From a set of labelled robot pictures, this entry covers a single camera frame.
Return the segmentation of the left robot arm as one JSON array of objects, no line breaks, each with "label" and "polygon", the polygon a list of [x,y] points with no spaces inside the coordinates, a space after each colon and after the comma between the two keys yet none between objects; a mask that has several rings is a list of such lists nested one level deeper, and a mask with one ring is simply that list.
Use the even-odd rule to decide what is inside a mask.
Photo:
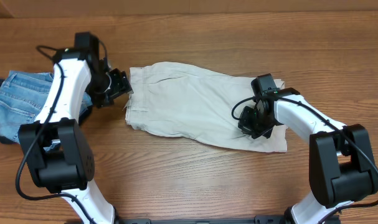
[{"label": "left robot arm", "polygon": [[100,58],[104,46],[90,32],[79,32],[73,47],[55,49],[45,105],[33,123],[18,131],[24,157],[15,179],[17,193],[31,201],[62,198],[82,223],[122,223],[94,180],[94,155],[78,125],[84,94],[102,108],[133,93],[126,73]]}]

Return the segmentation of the beige khaki shorts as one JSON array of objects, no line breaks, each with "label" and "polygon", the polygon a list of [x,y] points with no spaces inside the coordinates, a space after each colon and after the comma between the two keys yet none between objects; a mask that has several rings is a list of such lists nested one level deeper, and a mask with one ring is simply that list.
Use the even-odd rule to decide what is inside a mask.
[{"label": "beige khaki shorts", "polygon": [[133,94],[126,123],[133,129],[169,138],[257,152],[286,152],[285,126],[270,138],[242,133],[237,118],[253,96],[251,77],[233,77],[194,65],[159,62],[130,68]]}]

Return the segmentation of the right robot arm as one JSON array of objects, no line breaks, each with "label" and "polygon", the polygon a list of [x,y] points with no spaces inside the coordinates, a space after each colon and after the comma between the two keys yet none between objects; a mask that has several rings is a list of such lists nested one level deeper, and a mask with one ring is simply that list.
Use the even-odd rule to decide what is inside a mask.
[{"label": "right robot arm", "polygon": [[340,223],[350,208],[378,205],[378,168],[369,134],[360,124],[348,126],[311,106],[294,88],[278,88],[270,74],[251,82],[254,106],[245,106],[238,127],[253,139],[270,138],[285,125],[309,145],[311,192],[282,215],[257,215],[255,223]]}]

